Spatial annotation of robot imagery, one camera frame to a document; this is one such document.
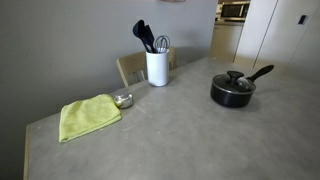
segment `gray wall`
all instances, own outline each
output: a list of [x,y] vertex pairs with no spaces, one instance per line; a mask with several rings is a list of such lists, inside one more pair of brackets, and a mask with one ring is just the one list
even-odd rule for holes
[[217,1],[1,0],[0,179],[22,178],[27,124],[123,87],[115,61],[143,50],[139,19],[171,37],[180,65],[207,56]]

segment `saucepan handle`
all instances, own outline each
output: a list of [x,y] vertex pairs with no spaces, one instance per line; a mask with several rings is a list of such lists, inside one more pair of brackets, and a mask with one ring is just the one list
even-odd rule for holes
[[273,68],[274,68],[274,65],[266,66],[266,67],[260,69],[258,72],[256,72],[251,77],[247,77],[247,79],[249,79],[250,81],[254,82],[260,76],[263,76],[263,75],[269,73],[270,71],[272,71]]

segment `wooden chair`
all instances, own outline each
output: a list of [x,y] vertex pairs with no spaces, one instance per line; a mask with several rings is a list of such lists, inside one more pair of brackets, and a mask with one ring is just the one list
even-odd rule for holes
[[[175,47],[169,48],[168,61],[170,70],[177,67]],[[146,80],[147,65],[146,52],[144,51],[118,58],[117,66],[125,87],[129,87],[131,84]]]

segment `microwave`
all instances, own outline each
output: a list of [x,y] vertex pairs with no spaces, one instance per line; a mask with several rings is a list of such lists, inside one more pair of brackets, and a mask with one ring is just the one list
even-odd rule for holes
[[222,4],[220,19],[230,21],[245,21],[249,6],[250,1],[224,2]]

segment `saucepan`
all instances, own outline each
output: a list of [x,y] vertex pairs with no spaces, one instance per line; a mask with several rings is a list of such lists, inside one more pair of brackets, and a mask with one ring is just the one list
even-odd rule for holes
[[228,71],[227,74],[214,76],[211,85],[211,98],[218,104],[230,108],[246,106],[256,89],[254,81],[269,73],[274,65],[266,66],[251,77],[243,78],[244,74],[238,71]]

